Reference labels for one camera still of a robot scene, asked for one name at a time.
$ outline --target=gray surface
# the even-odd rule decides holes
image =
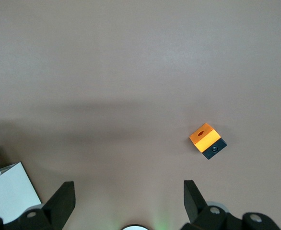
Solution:
[[[185,179],[281,227],[281,1],[0,1],[0,146],[65,229],[179,229]]]

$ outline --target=orange and black block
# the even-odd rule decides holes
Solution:
[[[227,146],[215,129],[207,123],[203,124],[189,138],[208,160]]]

